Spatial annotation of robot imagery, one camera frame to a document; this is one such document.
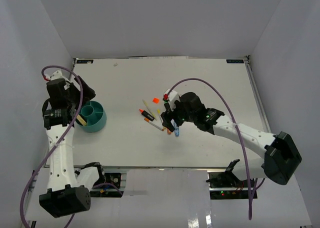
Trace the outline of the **clear tape roll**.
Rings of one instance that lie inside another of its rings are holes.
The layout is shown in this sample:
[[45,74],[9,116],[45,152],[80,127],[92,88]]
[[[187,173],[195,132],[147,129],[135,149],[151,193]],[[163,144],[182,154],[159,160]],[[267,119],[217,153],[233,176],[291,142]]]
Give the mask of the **clear tape roll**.
[[76,122],[80,125],[80,126],[87,126],[87,122],[84,120],[84,118],[81,115],[77,115],[76,116]]

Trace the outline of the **teal round divided organizer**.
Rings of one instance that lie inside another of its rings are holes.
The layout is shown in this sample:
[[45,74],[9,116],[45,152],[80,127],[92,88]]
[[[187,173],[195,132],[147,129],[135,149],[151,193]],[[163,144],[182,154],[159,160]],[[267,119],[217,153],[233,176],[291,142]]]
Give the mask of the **teal round divided organizer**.
[[79,115],[86,122],[86,125],[83,125],[78,119],[75,122],[87,133],[99,132],[107,123],[107,114],[103,106],[94,100],[84,104]]

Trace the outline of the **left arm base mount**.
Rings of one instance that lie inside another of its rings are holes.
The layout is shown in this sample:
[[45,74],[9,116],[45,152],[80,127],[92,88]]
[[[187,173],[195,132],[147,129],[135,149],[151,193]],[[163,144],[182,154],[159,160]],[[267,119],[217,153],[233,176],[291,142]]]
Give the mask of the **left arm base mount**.
[[92,198],[121,198],[126,186],[126,173],[106,172],[102,181],[97,181],[90,191]]

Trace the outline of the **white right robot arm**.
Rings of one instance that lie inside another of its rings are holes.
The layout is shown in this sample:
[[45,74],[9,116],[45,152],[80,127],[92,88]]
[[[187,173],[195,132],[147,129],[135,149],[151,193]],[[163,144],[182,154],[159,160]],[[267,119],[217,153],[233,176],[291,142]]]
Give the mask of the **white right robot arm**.
[[235,123],[222,111],[206,108],[194,92],[179,95],[167,90],[163,95],[165,111],[162,124],[171,132],[183,123],[193,123],[199,130],[226,138],[259,156],[253,163],[252,175],[269,178],[286,185],[302,161],[292,137],[286,132],[273,134]]

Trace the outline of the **black logo sticker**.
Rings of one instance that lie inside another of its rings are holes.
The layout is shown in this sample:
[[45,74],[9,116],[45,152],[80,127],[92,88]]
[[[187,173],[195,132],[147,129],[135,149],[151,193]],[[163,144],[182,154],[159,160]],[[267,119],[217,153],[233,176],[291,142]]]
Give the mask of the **black logo sticker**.
[[244,64],[243,59],[226,59],[227,64]]
[[93,59],[78,59],[76,61],[77,64],[92,64],[93,62]]

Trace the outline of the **black highlighter orange cap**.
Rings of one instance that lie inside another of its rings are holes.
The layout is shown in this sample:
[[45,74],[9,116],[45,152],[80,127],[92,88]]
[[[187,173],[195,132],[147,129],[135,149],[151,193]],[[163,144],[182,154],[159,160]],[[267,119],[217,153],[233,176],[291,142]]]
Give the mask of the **black highlighter orange cap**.
[[148,113],[147,111],[143,110],[143,109],[139,109],[140,113],[142,116],[144,116],[145,118],[147,118],[149,121],[154,121],[155,118],[150,114]]

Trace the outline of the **white marker orange cap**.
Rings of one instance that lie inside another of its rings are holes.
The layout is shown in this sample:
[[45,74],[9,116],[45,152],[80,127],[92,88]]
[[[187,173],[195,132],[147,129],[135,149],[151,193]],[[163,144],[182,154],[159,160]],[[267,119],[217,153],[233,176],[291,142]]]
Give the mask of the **white marker orange cap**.
[[149,123],[150,125],[152,125],[153,127],[157,128],[160,131],[164,131],[165,129],[162,126],[157,125],[156,123],[150,121],[149,119],[147,119],[146,117],[144,118],[144,120]]

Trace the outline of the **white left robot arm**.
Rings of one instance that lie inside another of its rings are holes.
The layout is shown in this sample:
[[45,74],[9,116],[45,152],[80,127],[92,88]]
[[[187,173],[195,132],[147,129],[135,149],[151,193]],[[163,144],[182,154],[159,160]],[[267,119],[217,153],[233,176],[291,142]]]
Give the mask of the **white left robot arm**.
[[88,211],[90,191],[103,186],[106,175],[99,162],[74,170],[73,119],[83,104],[81,92],[60,71],[47,79],[49,98],[42,106],[42,117],[49,142],[49,180],[47,192],[39,196],[39,204],[54,218],[60,218]]

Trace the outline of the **orange translucent cap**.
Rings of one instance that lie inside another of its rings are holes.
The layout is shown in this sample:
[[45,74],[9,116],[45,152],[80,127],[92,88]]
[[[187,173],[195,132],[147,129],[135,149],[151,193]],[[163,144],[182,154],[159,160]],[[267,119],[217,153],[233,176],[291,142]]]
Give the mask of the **orange translucent cap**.
[[153,100],[152,100],[154,103],[156,103],[156,104],[158,104],[159,102],[160,102],[160,100],[158,99],[158,98],[154,98]]

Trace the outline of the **blue transparent highlighter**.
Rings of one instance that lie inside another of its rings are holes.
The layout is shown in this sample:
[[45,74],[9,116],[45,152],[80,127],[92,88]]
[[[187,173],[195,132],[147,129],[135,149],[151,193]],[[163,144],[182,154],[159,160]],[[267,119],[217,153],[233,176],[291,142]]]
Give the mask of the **blue transparent highlighter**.
[[176,124],[175,121],[173,121],[172,124],[173,124],[173,127],[174,127],[174,136],[175,136],[176,138],[178,138],[178,137],[180,136],[180,129],[179,129],[179,127],[177,126],[177,124]]

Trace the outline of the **left black logo sticker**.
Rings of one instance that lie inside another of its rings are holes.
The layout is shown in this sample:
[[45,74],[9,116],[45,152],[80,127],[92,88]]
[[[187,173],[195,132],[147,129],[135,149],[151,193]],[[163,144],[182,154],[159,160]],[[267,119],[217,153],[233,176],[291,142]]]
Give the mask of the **left black logo sticker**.
[[92,64],[93,62],[93,59],[78,59],[76,61],[77,64]]

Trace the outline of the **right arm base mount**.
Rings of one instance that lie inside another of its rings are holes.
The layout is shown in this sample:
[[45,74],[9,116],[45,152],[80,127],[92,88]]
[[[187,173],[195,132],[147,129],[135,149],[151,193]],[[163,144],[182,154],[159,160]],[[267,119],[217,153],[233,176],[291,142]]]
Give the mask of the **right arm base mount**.
[[249,198],[247,179],[237,178],[233,171],[240,159],[229,163],[222,171],[208,171],[205,181],[209,185],[211,200],[246,200]]

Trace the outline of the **clear yellow gel pen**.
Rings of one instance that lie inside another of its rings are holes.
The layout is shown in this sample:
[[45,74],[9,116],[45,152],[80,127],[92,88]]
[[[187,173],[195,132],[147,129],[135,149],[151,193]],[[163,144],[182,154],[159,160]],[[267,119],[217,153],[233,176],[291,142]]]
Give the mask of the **clear yellow gel pen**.
[[157,121],[157,118],[155,116],[155,114],[152,112],[151,108],[149,107],[149,105],[147,104],[147,102],[142,99],[142,102],[144,103],[145,107],[147,108],[148,112],[153,116],[153,118]]

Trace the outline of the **aluminium table rail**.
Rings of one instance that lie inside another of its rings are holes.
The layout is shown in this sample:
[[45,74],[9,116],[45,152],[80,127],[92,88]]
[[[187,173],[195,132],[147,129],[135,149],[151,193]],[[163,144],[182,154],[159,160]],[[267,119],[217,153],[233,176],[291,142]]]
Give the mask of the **aluminium table rail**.
[[[42,78],[47,81],[47,75],[45,74],[45,71],[48,69],[57,69],[58,71],[64,70],[67,73],[69,73],[69,77],[74,76],[76,79],[77,75],[74,73],[74,67],[76,64],[76,60],[73,61],[73,65],[71,68],[67,68],[64,66],[60,66],[60,65],[47,65],[44,68],[42,68],[41,70],[41,75]],[[34,170],[34,172],[32,173],[31,177],[29,178],[28,182],[26,183],[23,192],[21,194],[21,198],[20,198],[20,203],[19,203],[19,215],[20,215],[20,220],[21,220],[21,227],[22,228],[30,228],[29,226],[29,222],[26,220],[25,218],[25,201],[26,201],[26,196],[29,193],[29,188],[31,187],[31,184],[33,182],[33,180],[35,179],[36,175],[39,173],[40,169],[45,165],[45,163],[47,162],[48,158],[51,156],[51,154],[55,151],[55,149],[57,148],[56,145],[53,146],[53,150],[49,151],[49,146],[47,145],[44,149],[44,156],[43,159],[41,160],[41,162],[39,163],[39,165],[36,167],[36,169]]]
[[244,58],[244,74],[246,75],[246,95],[249,101],[244,133],[249,139],[250,149],[263,157],[268,147],[275,141],[275,134],[271,132],[248,57]]

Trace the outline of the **right aluminium table rail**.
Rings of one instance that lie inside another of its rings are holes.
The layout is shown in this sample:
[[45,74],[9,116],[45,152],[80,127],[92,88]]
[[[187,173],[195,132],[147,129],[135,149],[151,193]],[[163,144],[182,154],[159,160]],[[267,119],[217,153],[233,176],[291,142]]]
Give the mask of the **right aluminium table rail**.
[[275,134],[271,132],[248,57],[244,58],[244,74],[246,75],[246,95],[249,101],[244,133],[249,139],[250,149],[263,157],[268,147],[275,141]]

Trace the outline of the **left aluminium table rail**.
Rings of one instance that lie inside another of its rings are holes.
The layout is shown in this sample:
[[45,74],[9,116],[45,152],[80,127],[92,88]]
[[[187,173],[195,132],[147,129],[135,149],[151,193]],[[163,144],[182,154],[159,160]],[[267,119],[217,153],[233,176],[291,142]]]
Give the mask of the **left aluminium table rail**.
[[[58,71],[64,70],[67,73],[69,73],[69,77],[74,76],[76,79],[77,75],[74,73],[74,67],[76,64],[76,60],[73,61],[73,65],[71,68],[67,68],[64,66],[60,66],[60,65],[47,65],[44,68],[42,68],[41,70],[41,75],[42,78],[47,81],[47,75],[45,74],[45,71],[48,69],[57,69]],[[39,163],[39,165],[36,167],[36,169],[34,170],[34,172],[32,173],[31,177],[29,178],[28,182],[26,183],[23,192],[21,194],[21,198],[20,198],[20,203],[19,203],[19,215],[20,215],[20,220],[21,220],[21,227],[22,228],[30,228],[29,226],[29,222],[26,220],[25,218],[25,201],[26,201],[26,196],[29,193],[29,188],[31,187],[31,184],[33,182],[33,180],[35,179],[36,175],[39,173],[40,169],[45,165],[45,163],[47,162],[48,158],[51,156],[51,154],[55,151],[55,149],[57,148],[56,145],[53,146],[53,150],[49,151],[49,146],[47,145],[44,149],[44,156],[43,159],[41,160],[41,162]]]

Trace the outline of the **right black logo sticker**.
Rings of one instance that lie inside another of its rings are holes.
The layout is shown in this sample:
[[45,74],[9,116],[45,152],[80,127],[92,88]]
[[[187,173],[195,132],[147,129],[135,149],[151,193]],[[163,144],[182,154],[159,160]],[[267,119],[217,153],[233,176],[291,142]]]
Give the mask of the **right black logo sticker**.
[[244,64],[243,59],[226,59],[227,64]]

